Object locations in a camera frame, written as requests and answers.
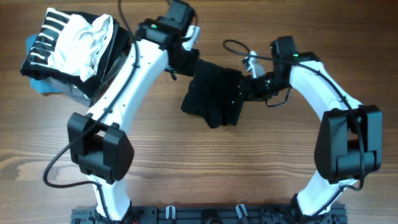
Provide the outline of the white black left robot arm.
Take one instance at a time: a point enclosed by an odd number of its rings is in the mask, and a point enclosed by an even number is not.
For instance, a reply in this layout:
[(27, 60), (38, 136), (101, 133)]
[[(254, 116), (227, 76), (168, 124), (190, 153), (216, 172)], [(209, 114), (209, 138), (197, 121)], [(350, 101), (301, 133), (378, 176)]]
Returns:
[(181, 29), (146, 20), (139, 26), (137, 39), (110, 87), (87, 114), (72, 114), (68, 136), (82, 138), (71, 144), (71, 159), (87, 176), (97, 200), (94, 207), (74, 209), (72, 223), (134, 222), (124, 178), (134, 157), (127, 137), (131, 123), (163, 71), (193, 74), (198, 57), (193, 46), (199, 33), (198, 25)]

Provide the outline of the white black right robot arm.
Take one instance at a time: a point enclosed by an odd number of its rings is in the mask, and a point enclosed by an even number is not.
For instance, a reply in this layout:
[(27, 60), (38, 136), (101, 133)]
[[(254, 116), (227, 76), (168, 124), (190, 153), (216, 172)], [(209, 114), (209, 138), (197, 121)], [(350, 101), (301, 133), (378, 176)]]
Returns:
[(290, 205), (276, 214), (290, 223), (331, 220), (338, 197), (347, 190), (362, 190), (365, 177), (381, 167), (381, 110), (347, 94), (312, 52), (273, 52), (274, 69), (268, 73), (257, 63), (259, 59), (254, 51), (243, 58), (259, 93), (272, 96), (295, 89), (320, 119), (314, 150), (316, 171)]

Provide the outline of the black t-shirt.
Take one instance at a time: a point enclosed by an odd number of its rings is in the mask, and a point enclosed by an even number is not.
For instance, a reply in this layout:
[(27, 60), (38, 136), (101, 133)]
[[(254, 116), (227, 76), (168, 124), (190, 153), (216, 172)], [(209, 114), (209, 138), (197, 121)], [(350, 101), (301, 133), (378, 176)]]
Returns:
[(201, 116), (210, 128), (237, 125), (243, 107), (244, 75), (199, 59), (181, 110)]

